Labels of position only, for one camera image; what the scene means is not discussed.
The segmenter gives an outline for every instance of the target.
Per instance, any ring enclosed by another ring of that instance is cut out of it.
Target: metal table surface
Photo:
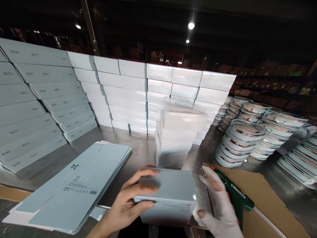
[[[214,152],[221,143],[223,135],[224,133],[219,131],[218,128],[211,127],[202,144],[200,146],[192,146],[183,165],[182,169],[192,170],[193,173],[197,192],[196,210],[204,209],[211,212],[207,189],[199,182],[198,175],[202,175],[201,164],[203,162],[218,164]],[[111,207],[123,183],[139,167],[155,164],[153,135],[100,126],[78,138],[71,145],[62,146],[15,175],[0,171],[0,183],[34,191],[61,171],[94,142],[101,140],[132,147],[131,155],[99,202],[102,207]],[[261,173],[310,236],[317,237],[317,191],[301,186],[285,174],[275,163],[280,156],[278,152],[275,152],[266,161],[249,160],[236,169]],[[197,224],[193,218],[191,225],[203,226],[203,224]]]

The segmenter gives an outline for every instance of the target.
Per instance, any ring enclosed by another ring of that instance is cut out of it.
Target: ceiling
[[[249,65],[266,59],[309,63],[317,56],[314,1],[87,2],[99,45],[140,42],[151,49],[209,54],[220,63],[245,61]],[[13,0],[8,4],[1,7],[0,27],[88,34],[80,0]],[[195,23],[191,31],[190,20]],[[81,30],[75,28],[76,21]]]

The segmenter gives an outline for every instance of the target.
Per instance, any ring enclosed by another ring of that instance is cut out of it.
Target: ceiling light
[[[195,24],[194,23],[189,23],[188,24],[188,28],[190,29],[190,30],[192,30],[192,29],[194,29],[194,27],[195,27]]]

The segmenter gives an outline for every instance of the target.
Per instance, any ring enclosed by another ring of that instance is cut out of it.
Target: brown cardboard sheet
[[[213,165],[223,171],[241,191],[248,195],[255,206],[287,237],[309,238],[310,236],[286,208],[263,175],[243,170],[234,170]],[[243,235],[245,238],[280,238],[280,236],[254,210],[244,211]]]

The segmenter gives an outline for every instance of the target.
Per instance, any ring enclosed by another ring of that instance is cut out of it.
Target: white glove
[[[202,176],[199,176],[199,178],[211,194],[215,217],[204,210],[199,210],[197,212],[198,216],[215,238],[243,238],[224,183],[210,167],[202,166],[202,169],[208,179]]]

